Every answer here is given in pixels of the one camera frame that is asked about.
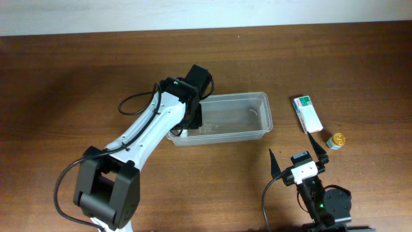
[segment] white backdrop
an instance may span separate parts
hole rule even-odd
[[[0,35],[412,19],[412,0],[2,0]]]

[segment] small carton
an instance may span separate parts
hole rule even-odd
[[[313,133],[323,129],[309,96],[295,98],[292,103],[299,122],[302,124],[303,132]]]

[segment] green label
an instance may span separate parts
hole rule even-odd
[[[301,97],[299,100],[301,100],[302,106],[307,106],[308,104],[312,104],[310,102],[310,98],[309,97]]]

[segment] wood grain surface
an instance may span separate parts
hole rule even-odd
[[[196,63],[214,94],[265,92],[274,128],[260,140],[178,147],[166,138],[141,172],[135,231],[257,231],[272,148],[282,169],[312,147],[291,98],[309,95],[324,126],[315,139],[330,163],[323,183],[353,195],[352,226],[412,228],[412,22],[0,37],[1,231],[96,231],[60,217],[60,172],[90,146],[103,148],[135,120],[125,97],[184,76]],[[137,99],[129,109],[145,104]],[[345,134],[337,151],[331,133]],[[72,203],[77,168],[59,193]],[[296,189],[267,194],[273,228],[310,222]]]

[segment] yellow lid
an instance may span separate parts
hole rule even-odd
[[[343,146],[346,142],[346,138],[341,133],[336,133],[333,135],[332,142],[338,146]]]

